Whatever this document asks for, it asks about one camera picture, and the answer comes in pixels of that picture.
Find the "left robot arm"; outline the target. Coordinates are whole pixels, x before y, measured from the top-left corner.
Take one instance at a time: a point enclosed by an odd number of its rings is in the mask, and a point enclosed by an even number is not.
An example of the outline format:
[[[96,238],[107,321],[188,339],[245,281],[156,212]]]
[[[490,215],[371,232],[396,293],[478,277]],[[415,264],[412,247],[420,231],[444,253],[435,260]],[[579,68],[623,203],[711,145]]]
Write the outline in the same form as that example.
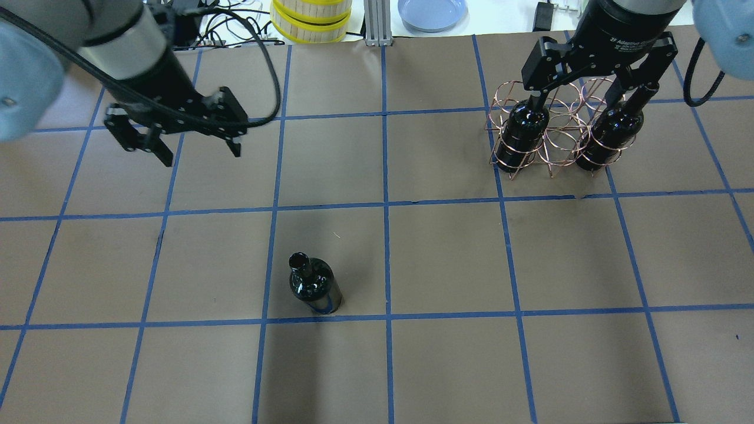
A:
[[[235,157],[245,129],[208,128],[170,117],[127,93],[142,94],[164,107],[199,119],[244,121],[245,110],[228,88],[201,95],[180,64],[153,12],[142,1],[3,1],[10,12],[80,54],[113,78],[105,89],[115,100],[103,123],[127,152],[151,153],[172,166],[162,134],[195,131],[221,138]],[[59,96],[71,61],[2,17],[2,142],[36,128]]]

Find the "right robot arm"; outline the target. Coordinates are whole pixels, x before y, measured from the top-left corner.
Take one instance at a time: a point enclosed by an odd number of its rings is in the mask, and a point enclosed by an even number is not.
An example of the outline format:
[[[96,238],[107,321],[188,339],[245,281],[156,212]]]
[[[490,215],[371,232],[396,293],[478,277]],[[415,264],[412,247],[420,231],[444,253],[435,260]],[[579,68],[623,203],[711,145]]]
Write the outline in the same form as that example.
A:
[[[654,95],[677,54],[667,31],[682,1],[589,1],[566,43],[543,36],[521,70],[530,93],[525,107],[544,109],[545,97],[560,86],[587,76],[614,75],[607,104],[632,91],[628,107],[640,110]],[[725,75],[752,79],[752,2],[694,1],[693,18],[701,40]]]

